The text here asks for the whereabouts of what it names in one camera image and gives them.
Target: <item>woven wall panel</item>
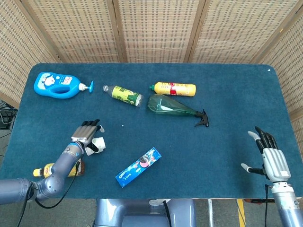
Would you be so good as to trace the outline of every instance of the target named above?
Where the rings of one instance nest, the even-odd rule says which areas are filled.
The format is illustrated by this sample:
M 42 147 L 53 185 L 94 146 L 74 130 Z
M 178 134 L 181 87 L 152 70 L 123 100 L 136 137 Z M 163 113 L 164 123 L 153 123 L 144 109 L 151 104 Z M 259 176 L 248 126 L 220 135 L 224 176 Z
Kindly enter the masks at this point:
M 301 157 L 303 157 L 303 117 L 292 121 L 292 125 L 300 148 Z
M 198 0 L 120 0 L 129 62 L 183 62 Z
M 0 16 L 0 92 L 20 103 L 31 68 L 56 59 L 14 1 L 0 1 Z
M 288 112 L 303 107 L 303 15 L 281 37 L 261 63 L 275 68 Z
M 296 0 L 211 0 L 192 62 L 249 63 Z
M 119 62 L 106 0 L 28 4 L 67 62 Z

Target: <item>white label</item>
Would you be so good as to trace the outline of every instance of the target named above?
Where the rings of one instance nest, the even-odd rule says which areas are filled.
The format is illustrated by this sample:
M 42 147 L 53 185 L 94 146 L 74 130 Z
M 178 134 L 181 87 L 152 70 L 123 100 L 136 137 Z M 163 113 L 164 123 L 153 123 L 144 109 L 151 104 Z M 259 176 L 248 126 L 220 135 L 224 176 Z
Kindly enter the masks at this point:
M 289 176 L 287 171 L 280 171 L 282 176 Z
M 62 84 L 64 85 L 69 85 L 71 83 L 72 77 L 65 77 L 64 81 Z

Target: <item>red label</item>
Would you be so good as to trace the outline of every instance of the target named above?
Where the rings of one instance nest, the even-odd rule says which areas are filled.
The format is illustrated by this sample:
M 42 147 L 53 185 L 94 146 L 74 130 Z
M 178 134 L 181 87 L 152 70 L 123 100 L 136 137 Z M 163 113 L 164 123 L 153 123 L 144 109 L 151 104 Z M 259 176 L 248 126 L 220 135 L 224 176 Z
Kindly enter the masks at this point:
M 174 83 L 170 83 L 170 94 L 172 96 L 176 96 L 177 95 L 177 91 L 176 91 Z

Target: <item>green label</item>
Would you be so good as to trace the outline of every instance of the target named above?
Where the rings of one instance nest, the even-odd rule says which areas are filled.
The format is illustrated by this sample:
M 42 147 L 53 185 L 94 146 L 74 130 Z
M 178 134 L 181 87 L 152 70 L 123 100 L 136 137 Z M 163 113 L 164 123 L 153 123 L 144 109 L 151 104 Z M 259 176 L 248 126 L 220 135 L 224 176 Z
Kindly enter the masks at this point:
M 131 105 L 136 105 L 137 98 L 139 93 L 134 93 L 130 90 L 127 90 L 123 87 L 115 86 L 113 89 L 112 97 L 119 99 L 123 102 L 129 103 Z

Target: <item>yellow bottle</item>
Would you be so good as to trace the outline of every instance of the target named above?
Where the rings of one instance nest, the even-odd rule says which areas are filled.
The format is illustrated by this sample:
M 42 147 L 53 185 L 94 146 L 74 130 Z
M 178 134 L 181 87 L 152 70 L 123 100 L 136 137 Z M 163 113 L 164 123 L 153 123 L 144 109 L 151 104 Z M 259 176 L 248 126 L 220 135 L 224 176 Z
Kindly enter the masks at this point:
M 157 94 L 172 96 L 194 96 L 196 93 L 196 86 L 194 84 L 158 82 L 155 85 L 151 85 L 150 89 Z
M 44 168 L 35 169 L 33 171 L 33 175 L 34 176 L 44 176 L 46 178 L 52 174 L 53 165 L 54 165 L 54 163 L 49 163 L 49 164 L 45 165 Z M 83 175 L 84 170 L 85 170 L 84 163 L 81 161 L 79 168 L 78 168 L 77 176 Z M 76 173 L 76 165 L 71 169 L 71 172 L 68 176 L 75 176 L 75 173 Z

